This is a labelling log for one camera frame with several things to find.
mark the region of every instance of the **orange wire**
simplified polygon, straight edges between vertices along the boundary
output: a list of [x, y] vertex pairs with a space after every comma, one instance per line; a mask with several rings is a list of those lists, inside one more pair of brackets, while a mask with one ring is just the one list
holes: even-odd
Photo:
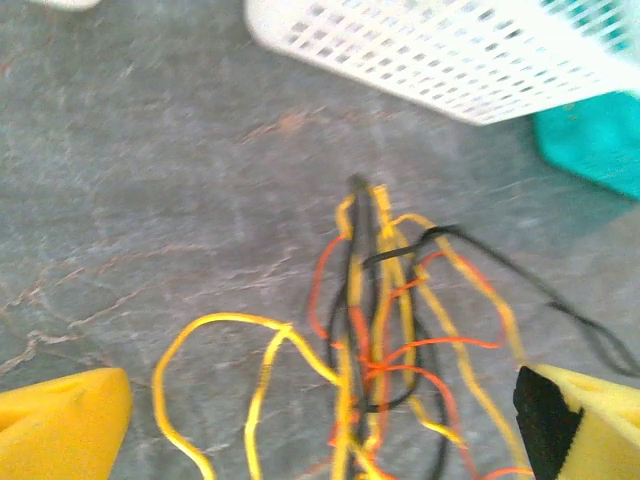
[[[458, 408], [456, 406], [456, 401], [453, 398], [451, 390], [449, 390], [449, 387], [447, 387], [447, 385], [440, 379], [440, 377], [431, 372], [428, 372], [424, 368], [416, 367], [415, 365], [386, 365], [384, 369], [386, 371], [409, 370], [419, 373], [423, 377], [427, 378], [431, 383], [433, 383], [438, 388], [438, 390], [440, 390], [440, 393], [444, 398], [447, 411], [449, 412], [449, 417], [451, 418], [453, 430], [458, 434], [458, 436], [460, 436], [460, 438], [462, 438], [462, 430], [460, 428], [460, 418], [458, 417]], [[367, 377], [373, 377], [377, 374], [378, 371], [376, 369], [370, 371], [367, 374]], [[461, 445], [458, 445], [458, 450], [460, 451], [460, 456], [466, 464], [467, 470], [469, 470], [469, 473], [471, 473], [471, 477], [473, 479], [479, 480], [480, 477], [478, 476], [478, 471], [473, 464], [473, 459], [469, 454], [469, 450]]]
[[309, 295], [309, 304], [307, 308], [308, 308], [309, 320], [311, 321], [311, 327], [316, 332], [316, 335], [318, 335], [323, 340], [326, 340], [327, 338], [329, 338], [329, 334], [320, 325], [320, 321], [318, 320], [318, 316], [316, 314], [318, 297], [320, 296], [320, 286], [322, 285], [322, 274], [324, 273], [324, 267], [327, 263], [327, 260], [331, 256], [331, 253], [333, 253], [333, 250], [342, 240], [344, 240], [344, 237], [338, 236], [329, 242], [329, 244], [325, 247], [324, 251], [318, 258], [315, 271], [313, 272], [313, 280], [311, 283], [311, 293]]
[[[336, 238], [334, 238], [333, 240], [331, 240], [331, 242], [329, 242], [329, 244], [325, 247], [325, 250], [322, 252], [322, 254], [320, 255], [320, 257], [318, 258], [318, 262], [316, 263], [316, 268], [314, 271], [314, 275], [313, 275], [313, 283], [312, 283], [312, 287], [311, 287], [311, 293], [309, 296], [309, 304], [308, 304], [308, 314], [309, 314], [309, 319], [311, 322], [311, 326], [313, 328], [313, 330], [315, 331], [315, 333], [322, 338], [323, 340], [326, 340], [328, 338], [328, 333], [326, 332], [326, 330], [320, 325], [320, 322], [318, 320], [317, 314], [316, 314], [316, 308], [317, 308], [317, 302], [318, 302], [318, 297], [320, 295], [320, 287], [321, 287], [321, 281], [322, 281], [322, 275], [324, 272], [324, 268], [325, 265], [329, 259], [329, 257], [331, 256], [331, 253], [333, 252], [333, 250], [335, 249], [335, 247], [342, 241], [344, 240], [344, 237], [342, 236], [338, 236]], [[438, 252], [433, 252], [429, 255], [427, 255], [421, 262], [423, 268], [427, 268], [428, 264], [435, 258], [443, 256], [444, 252], [438, 251]], [[493, 286], [490, 284], [489, 280], [482, 274], [482, 272], [480, 272], [480, 270], [473, 265], [469, 260], [467, 260], [466, 258], [464, 258], [461, 255], [458, 255], [458, 258], [460, 259], [460, 261], [462, 261], [463, 263], [465, 263], [465, 265], [469, 268], [469, 270], [472, 272], [472, 274], [476, 277], [477, 280], [479, 280], [487, 289], [490, 289], [492, 291], [495, 291], [495, 289], [493, 288]], [[460, 425], [459, 425], [459, 419], [457, 416], [457, 408], [455, 405], [455, 400], [453, 398], [453, 396], [451, 395], [450, 390], [448, 389], [448, 387], [446, 386], [446, 384], [444, 384], [444, 382], [442, 382], [442, 380], [437, 377], [436, 375], [427, 372], [424, 369], [421, 369], [419, 367], [416, 366], [412, 366], [412, 365], [394, 365], [391, 366], [390, 363], [393, 362], [395, 359], [397, 359], [398, 357], [400, 357], [403, 353], [407, 352], [408, 350], [411, 350], [412, 348], [417, 348], [419, 346], [423, 346], [423, 345], [428, 345], [428, 344], [439, 344], [439, 343], [468, 343], [468, 344], [472, 344], [472, 345], [476, 345], [482, 348], [500, 348], [503, 344], [504, 344], [504, 340], [505, 340], [505, 321], [504, 318], [501, 315], [501, 332], [500, 332], [500, 337], [498, 339], [497, 342], [491, 343], [491, 342], [485, 342], [482, 340], [478, 340], [475, 338], [470, 338], [470, 337], [440, 337], [440, 338], [433, 338], [433, 339], [426, 339], [426, 340], [420, 340], [420, 341], [416, 341], [416, 342], [411, 342], [408, 343], [406, 345], [403, 345], [401, 348], [399, 348], [398, 350], [396, 350], [395, 352], [393, 352], [392, 354], [388, 354], [387, 350], [388, 350], [388, 337], [389, 337], [389, 332], [388, 332], [388, 318], [389, 318], [389, 314], [391, 312], [391, 309], [393, 307], [393, 302], [395, 302], [395, 300], [402, 295], [404, 292], [406, 292], [407, 290], [409, 290], [410, 288], [413, 288], [414, 286], [416, 286], [418, 283], [420, 283], [422, 281], [422, 279], [416, 278], [414, 280], [412, 280], [411, 282], [406, 283], [405, 285], [402, 285], [396, 289], [394, 289], [391, 294], [389, 295], [389, 306], [388, 306], [388, 310], [387, 310], [387, 315], [386, 317], [383, 319], [383, 325], [384, 325], [384, 334], [383, 334], [383, 352], [385, 355], [385, 360], [382, 364], [374, 364], [371, 363], [369, 360], [369, 333], [368, 333], [368, 329], [366, 327], [366, 319], [364, 317], [364, 314], [362, 313], [362, 310], [358, 307], [358, 306], [353, 306], [353, 307], [349, 307], [349, 317], [351, 318], [353, 325], [355, 327], [355, 333], [358, 339], [358, 343], [359, 343], [359, 348], [361, 350], [361, 352], [363, 352], [363, 355], [360, 358], [360, 361], [364, 363], [367, 374], [365, 376], [365, 382], [369, 381], [371, 379], [372, 376], [376, 376], [376, 375], [382, 375], [382, 382], [383, 382], [383, 398], [384, 398], [384, 402], [383, 403], [388, 403], [388, 396], [389, 396], [389, 389], [387, 388], [388, 384], [390, 383], [390, 374], [392, 371], [397, 371], [397, 370], [410, 370], [410, 371], [414, 371], [416, 373], [420, 373], [423, 376], [425, 376], [426, 378], [428, 378], [430, 381], [432, 381], [442, 392], [443, 397], [445, 398], [445, 403], [447, 405], [447, 409], [449, 410], [449, 416], [452, 418], [452, 423], [453, 423], [453, 428], [454, 430], [457, 430], [456, 433], [458, 433], [459, 435], [461, 435], [460, 433]], [[334, 347], [337, 347], [339, 344], [336, 342], [333, 344]], [[386, 431], [386, 420], [387, 420], [387, 416], [388, 416], [388, 410], [384, 409], [380, 412], [380, 438], [378, 439], [378, 442], [376, 443], [376, 445], [373, 446], [372, 448], [372, 456], [373, 458], [375, 458], [375, 452], [379, 449], [379, 447], [382, 444], [383, 438], [384, 438], [384, 433]], [[353, 422], [357, 422], [357, 415], [352, 416], [351, 420]], [[469, 470], [469, 472], [471, 473], [472, 477], [474, 479], [480, 478], [478, 477], [477, 471], [475, 469], [475, 466], [473, 465], [473, 460], [471, 459], [471, 456], [468, 452], [468, 450], [466, 448], [462, 448], [459, 447], [460, 450], [460, 455], [462, 456], [467, 469]], [[494, 478], [498, 478], [500, 476], [503, 475], [508, 475], [508, 474], [517, 474], [517, 473], [524, 473], [524, 474], [531, 474], [531, 470], [529, 469], [524, 469], [524, 468], [504, 468], [504, 469], [500, 469], [500, 470], [496, 470], [495, 472], [492, 472], [490, 474], [488, 474], [487, 476], [483, 477], [482, 480], [492, 480]]]
[[[431, 263], [431, 261], [437, 257], [441, 257], [444, 255], [444, 252], [442, 251], [438, 251], [438, 252], [433, 252], [430, 253], [429, 255], [427, 255], [421, 262], [422, 267], [423, 268], [427, 268], [429, 263]], [[495, 289], [493, 288], [493, 286], [491, 285], [491, 283], [489, 282], [489, 280], [478, 270], [478, 268], [476, 268], [475, 265], [473, 265], [469, 260], [467, 260], [466, 258], [464, 258], [461, 255], [458, 255], [458, 258], [460, 259], [461, 262], [463, 262], [467, 267], [469, 267], [469, 270], [471, 270], [472, 274], [476, 276], [476, 278], [485, 285], [485, 287], [488, 290], [492, 290], [495, 291]], [[414, 280], [412, 280], [411, 282], [406, 283], [405, 285], [402, 285], [398, 288], [396, 288], [395, 290], [393, 290], [391, 292], [391, 294], [389, 295], [389, 306], [387, 309], [387, 316], [383, 319], [383, 325], [384, 325], [384, 333], [383, 333], [383, 352], [384, 352], [384, 356], [385, 359], [388, 358], [388, 338], [389, 338], [389, 314], [391, 312], [391, 308], [393, 306], [393, 302], [402, 294], [404, 293], [406, 290], [413, 288], [414, 286], [416, 286], [418, 283], [420, 283], [422, 280], [419, 278], [416, 278]], [[421, 345], [427, 345], [427, 344], [435, 344], [435, 343], [471, 343], [474, 345], [477, 345], [479, 347], [483, 347], [483, 348], [491, 348], [491, 349], [495, 349], [495, 348], [500, 348], [502, 347], [502, 345], [504, 344], [505, 338], [506, 338], [506, 321], [504, 319], [504, 317], [502, 316], [502, 314], [500, 314], [501, 317], [501, 331], [500, 331], [500, 336], [498, 338], [498, 341], [496, 343], [489, 343], [489, 342], [484, 342], [482, 340], [477, 340], [474, 338], [469, 338], [469, 337], [448, 337], [448, 338], [442, 338], [442, 339], [436, 339], [436, 341], [428, 341], [428, 342], [413, 342], [407, 345], [404, 345], [403, 347], [401, 347], [401, 349], [399, 351], [396, 351], [396, 355], [393, 357], [393, 359], [399, 357], [400, 355], [402, 355], [402, 353], [407, 352], [408, 350], [411, 350], [412, 348], [421, 346]], [[382, 376], [382, 389], [383, 389], [383, 404], [387, 404], [389, 402], [389, 388], [388, 385], [390, 384], [390, 373], [388, 370], [385, 370], [385, 373]], [[383, 438], [384, 438], [384, 434], [386, 431], [386, 424], [387, 424], [387, 419], [388, 419], [388, 411], [387, 410], [383, 410], [380, 412], [380, 421], [379, 421], [379, 426], [380, 426], [380, 435], [378, 438], [378, 441], [372, 446], [372, 451], [376, 452], [382, 445], [383, 442]]]
[[533, 477], [533, 472], [528, 468], [508, 467], [508, 468], [501, 468], [500, 470], [496, 470], [495, 472], [491, 472], [485, 475], [484, 477], [482, 477], [482, 480], [493, 480], [494, 478], [502, 477], [503, 475], [517, 475], [517, 474], [531, 475]]
[[[358, 412], [358, 410], [351, 410], [351, 416], [349, 417], [349, 423], [351, 425], [354, 425], [356, 423], [358, 423], [358, 420], [360, 419], [360, 412]], [[336, 429], [338, 428], [338, 422], [334, 422], [333, 425], [331, 426], [331, 429], [329, 430], [329, 440], [327, 441], [327, 445], [329, 445], [330, 447], [335, 447], [336, 446]]]

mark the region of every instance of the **wire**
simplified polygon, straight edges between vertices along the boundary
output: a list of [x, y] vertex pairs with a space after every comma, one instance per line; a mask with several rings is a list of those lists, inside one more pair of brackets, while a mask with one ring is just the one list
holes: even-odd
[[260, 377], [258, 379], [258, 386], [256, 387], [251, 403], [249, 404], [249, 414], [247, 415], [247, 421], [244, 426], [244, 443], [247, 450], [247, 463], [249, 465], [249, 473], [254, 480], [262, 479], [262, 472], [260, 469], [260, 459], [258, 458], [255, 432], [260, 419], [260, 407], [262, 401], [267, 393], [269, 386], [269, 379], [271, 377], [271, 370], [273, 369], [273, 363], [275, 362], [276, 353], [280, 348], [280, 345], [287, 339], [291, 331], [291, 326], [282, 328], [275, 334], [273, 340], [267, 346], [265, 351], [262, 367], [260, 368]]
[[[316, 355], [291, 324], [254, 315], [219, 313], [206, 315], [187, 325], [171, 343], [154, 370], [152, 394], [158, 426], [169, 441], [197, 465], [205, 480], [214, 480], [215, 470], [206, 456], [172, 426], [167, 414], [163, 376], [170, 360], [188, 336], [198, 327], [218, 321], [261, 325], [276, 332], [265, 350], [244, 427], [246, 457], [253, 480], [262, 479], [256, 430], [273, 364], [285, 340], [291, 341], [305, 361], [337, 388], [334, 405], [335, 436], [329, 442], [333, 446], [332, 480], [394, 479], [376, 465], [376, 455], [387, 434], [389, 413], [404, 402], [408, 402], [423, 426], [439, 434], [439, 444], [434, 451], [436, 461], [427, 472], [426, 478], [442, 478], [450, 443], [457, 446], [474, 480], [493, 480], [505, 475], [519, 475], [520, 478], [532, 475], [531, 470], [526, 468], [522, 445], [475, 378], [466, 348], [466, 345], [473, 345], [497, 349], [508, 341], [517, 364], [526, 363], [526, 353], [515, 317], [509, 305], [488, 279], [469, 260], [457, 254], [444, 235], [454, 235], [462, 239], [518, 273], [550, 299], [550, 307], [568, 315], [580, 326], [583, 335], [605, 364], [618, 373], [640, 376], [640, 365], [613, 333], [597, 322], [581, 316], [544, 282], [500, 253], [493, 251], [459, 227], [435, 226], [424, 217], [411, 213], [393, 218], [384, 186], [371, 187], [362, 177], [353, 176], [350, 178], [350, 188], [352, 193], [336, 209], [336, 224], [340, 235], [327, 245], [318, 258], [307, 305], [313, 331], [325, 342], [327, 363]], [[407, 242], [400, 231], [399, 227], [404, 222], [417, 223], [425, 229], [412, 244]], [[342, 285], [333, 299], [329, 322], [325, 329], [317, 316], [321, 283], [326, 264], [341, 242], [347, 242]], [[423, 248], [431, 242], [436, 242], [439, 250], [421, 257]], [[496, 341], [460, 335], [445, 306], [428, 285], [430, 277], [427, 268], [430, 262], [439, 257], [446, 257], [479, 293], [494, 304], [501, 326]], [[433, 337], [428, 326], [419, 318], [416, 292], [420, 293], [434, 312], [447, 336]], [[396, 317], [400, 322], [404, 341], [400, 347], [390, 352], [391, 325]], [[514, 467], [502, 468], [484, 476], [475, 468], [460, 427], [455, 398], [439, 371], [436, 346], [443, 343], [453, 346], [462, 378], [505, 438], [516, 464]], [[609, 353], [607, 346], [614, 348], [618, 359]], [[401, 358], [402, 364], [394, 363]], [[404, 391], [390, 400], [391, 376], [395, 375], [394, 372], [402, 372], [405, 387]], [[422, 378], [426, 378], [436, 387], [438, 422], [429, 417], [415, 394]]]
[[270, 318], [259, 317], [256, 315], [247, 315], [242, 313], [217, 313], [211, 315], [205, 315], [203, 317], [194, 320], [187, 325], [173, 340], [169, 348], [160, 358], [160, 361], [156, 365], [153, 371], [152, 381], [152, 395], [153, 395], [153, 413], [156, 418], [156, 423], [160, 428], [160, 431], [167, 439], [173, 443], [178, 449], [180, 449], [185, 455], [187, 455], [198, 467], [202, 478], [204, 480], [215, 480], [216, 474], [213, 466], [209, 463], [209, 460], [191, 444], [186, 438], [184, 438], [173, 427], [169, 420], [167, 413], [167, 405], [164, 397], [164, 371], [167, 365], [174, 357], [180, 346], [184, 341], [202, 325], [208, 323], [221, 322], [221, 321], [233, 321], [240, 323], [250, 323], [254, 325], [261, 325], [263, 327], [270, 328], [276, 331], [286, 331], [286, 338], [290, 340], [298, 349], [302, 357], [309, 363], [309, 365], [322, 377], [324, 377], [330, 383], [337, 385], [339, 378], [333, 370], [326, 366], [322, 360], [313, 352], [309, 344], [296, 333], [289, 324], [278, 322]]
[[482, 477], [482, 480], [493, 480], [494, 478], [503, 477], [505, 475], [521, 474], [533, 477], [533, 472], [530, 468], [509, 467], [501, 468], [495, 472], [491, 472], [488, 475]]
[[336, 418], [338, 428], [336, 433], [335, 454], [333, 457], [333, 469], [331, 480], [343, 480], [347, 471], [349, 457], [349, 439], [351, 427], [349, 412], [351, 409], [351, 358], [349, 355], [349, 343], [343, 338], [340, 348], [340, 383], [338, 389], [338, 401], [336, 402]]
[[[386, 189], [383, 189], [383, 188], [380, 189], [379, 202], [381, 204], [380, 205], [381, 210], [383, 211], [391, 210], [390, 202], [388, 200], [388, 196], [386, 195]], [[403, 217], [413, 218], [414, 220], [424, 223], [426, 225], [434, 226], [434, 224], [431, 223], [429, 220], [419, 215], [411, 214], [411, 215], [405, 215]], [[365, 261], [363, 262], [363, 268], [366, 268], [366, 266], [369, 263], [375, 263], [375, 262], [386, 260], [389, 258], [394, 258], [394, 257], [397, 257], [398, 255], [410, 255], [412, 258], [411, 262], [412, 262], [412, 265], [414, 266], [416, 275], [419, 278], [427, 278], [427, 274], [424, 271], [424, 269], [416, 264], [415, 255], [418, 252], [419, 248], [415, 248], [414, 246], [409, 246], [406, 239], [400, 232], [397, 232], [396, 238], [398, 239], [399, 248], [397, 248], [394, 251], [380, 253], [378, 255], [375, 255], [374, 257], [365, 259]], [[453, 251], [453, 249], [451, 248], [451, 245], [446, 241], [446, 239], [437, 239], [437, 241], [441, 250], [445, 252], [445, 255], [447, 255], [447, 258], [449, 258], [449, 260], [454, 264], [454, 266], [456, 266], [456, 268], [459, 271], [466, 273], [467, 275], [470, 275], [472, 273], [472, 272], [469, 272], [469, 270], [464, 267], [464, 264], [462, 264], [462, 262], [458, 260], [456, 253]], [[422, 294], [422, 296], [424, 297], [425, 301], [427, 302], [431, 310], [436, 314], [436, 317], [438, 318], [440, 325], [442, 326], [444, 331], [447, 333], [447, 335], [449, 335], [450, 337], [459, 337], [460, 334], [458, 333], [457, 327], [451, 320], [449, 314], [447, 313], [445, 308], [442, 306], [438, 298], [433, 294], [433, 292], [427, 287], [425, 283], [419, 284], [417, 288]], [[509, 449], [511, 450], [511, 454], [516, 465], [524, 467], [526, 465], [526, 454], [524, 452], [524, 448], [522, 447], [522, 444], [518, 441], [518, 438], [516, 437], [509, 423], [504, 418], [503, 414], [493, 403], [493, 400], [491, 399], [491, 397], [489, 397], [489, 395], [484, 391], [484, 389], [480, 386], [480, 384], [476, 380], [475, 373], [471, 365], [471, 360], [469, 358], [469, 354], [466, 348], [462, 343], [454, 343], [453, 348], [456, 350], [456, 353], [458, 356], [458, 368], [460, 370], [460, 373], [462, 374], [462, 378], [464, 382], [466, 383], [467, 387], [469, 388], [471, 393], [474, 395], [474, 397], [483, 406], [485, 411], [489, 414], [493, 422], [498, 427], [498, 430], [500, 431], [501, 435], [503, 436], [507, 445], [509, 446]]]
[[[414, 245], [407, 246], [406, 248], [401, 249], [401, 251], [398, 252], [385, 252], [375, 255], [374, 257], [370, 257], [365, 260], [363, 267], [365, 267], [369, 262], [373, 263], [374, 261], [382, 261], [388, 258], [389, 255], [395, 256], [396, 254], [415, 254], [419, 249], [432, 242], [433, 240], [440, 243], [442, 240], [444, 240], [444, 238], [442, 237], [442, 235], [444, 234], [455, 236], [465, 241], [466, 243], [469, 243], [470, 245], [478, 248], [490, 258], [507, 267], [509, 270], [515, 272], [521, 278], [533, 285], [540, 293], [550, 299], [550, 301], [547, 303], [549, 307], [554, 308], [555, 310], [558, 310], [565, 315], [568, 315], [578, 324], [581, 333], [587, 340], [587, 343], [604, 365], [620, 375], [632, 378], [640, 378], [640, 363], [631, 353], [629, 348], [624, 344], [624, 342], [616, 337], [611, 330], [609, 330], [599, 322], [591, 320], [578, 313], [578, 311], [573, 308], [569, 304], [569, 302], [567, 302], [558, 292], [556, 292], [552, 287], [550, 287], [539, 277], [528, 272], [523, 267], [511, 261], [500, 252], [492, 249], [482, 241], [476, 239], [475, 237], [472, 237], [456, 225], [435, 226], [433, 224], [430, 224], [429, 228], [425, 230], [420, 239]], [[619, 355], [622, 363], [626, 365], [620, 365], [620, 363], [613, 358], [613, 356], [607, 351], [607, 348], [603, 344], [603, 339], [604, 341], [609, 343], [609, 345]]]

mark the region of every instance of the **wire bundle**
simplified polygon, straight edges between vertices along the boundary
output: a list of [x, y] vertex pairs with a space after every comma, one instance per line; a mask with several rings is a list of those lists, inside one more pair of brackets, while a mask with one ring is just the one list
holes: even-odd
[[[405, 214], [394, 219], [384, 186], [372, 187], [359, 176], [352, 177], [350, 184], [351, 195], [336, 210], [336, 223], [340, 235], [330, 242], [318, 259], [308, 304], [311, 325], [316, 334], [326, 342], [326, 363], [290, 324], [246, 314], [219, 313], [207, 315], [189, 324], [156, 366], [153, 376], [153, 399], [158, 426], [176, 447], [198, 465], [204, 479], [214, 479], [214, 470], [207, 458], [169, 422], [164, 399], [163, 374], [175, 352], [196, 328], [218, 321], [258, 324], [276, 331], [263, 358], [258, 385], [250, 403], [244, 430], [247, 462], [251, 478], [254, 480], [262, 478], [255, 442], [260, 409], [277, 351], [285, 340], [291, 341], [303, 358], [337, 389], [336, 423], [329, 442], [333, 446], [333, 480], [394, 478], [378, 468], [376, 455], [388, 430], [389, 412], [405, 402], [425, 428], [441, 435], [435, 461], [432, 462], [425, 478], [442, 478], [450, 442], [457, 447], [470, 477], [474, 480], [490, 480], [509, 474], [524, 479], [531, 475], [519, 437], [477, 381], [466, 347], [473, 345], [497, 349], [508, 343], [516, 364], [526, 364], [526, 353], [515, 317], [509, 305], [479, 270], [453, 250], [444, 237], [445, 234], [456, 236], [484, 251], [493, 260], [533, 284], [549, 298], [549, 306], [568, 315], [579, 325], [587, 342], [606, 365], [618, 373], [640, 377], [640, 365], [619, 339], [602, 325], [577, 313], [537, 277], [458, 227], [436, 226], [416, 214]], [[424, 228], [423, 234], [414, 243], [408, 243], [399, 229], [404, 222], [416, 223]], [[437, 245], [438, 250], [423, 256], [422, 252], [432, 242]], [[325, 329], [316, 314], [320, 285], [327, 260], [340, 243], [346, 244], [343, 283], [333, 301]], [[495, 305], [502, 327], [496, 341], [460, 335], [447, 310], [428, 286], [429, 275], [426, 269], [429, 263], [438, 257], [448, 259], [476, 290]], [[427, 325], [418, 317], [417, 294], [433, 311], [447, 334], [446, 337], [434, 338]], [[394, 313], [399, 314], [404, 345], [392, 352], [390, 318]], [[460, 428], [455, 400], [446, 383], [440, 378], [436, 345], [442, 343], [450, 343], [453, 346], [463, 380], [496, 424], [509, 447], [515, 467], [502, 468], [484, 476], [477, 471]], [[618, 358], [609, 353], [606, 344], [613, 347]], [[392, 398], [391, 375], [395, 371], [402, 372], [406, 388]], [[433, 383], [438, 390], [435, 397], [437, 421], [427, 413], [427, 409], [416, 395], [423, 378]]]

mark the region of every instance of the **teal object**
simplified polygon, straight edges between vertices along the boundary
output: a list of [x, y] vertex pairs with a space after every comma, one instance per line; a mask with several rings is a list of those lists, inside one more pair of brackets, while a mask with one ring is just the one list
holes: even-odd
[[534, 115], [553, 165], [640, 199], [640, 100], [609, 93]]

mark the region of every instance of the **white object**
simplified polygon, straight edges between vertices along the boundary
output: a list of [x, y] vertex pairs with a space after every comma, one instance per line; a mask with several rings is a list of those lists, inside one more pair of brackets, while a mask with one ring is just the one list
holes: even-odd
[[59, 10], [82, 11], [95, 7], [100, 0], [29, 0], [31, 3], [41, 3]]
[[640, 0], [246, 0], [264, 46], [479, 125], [640, 91], [639, 16]]

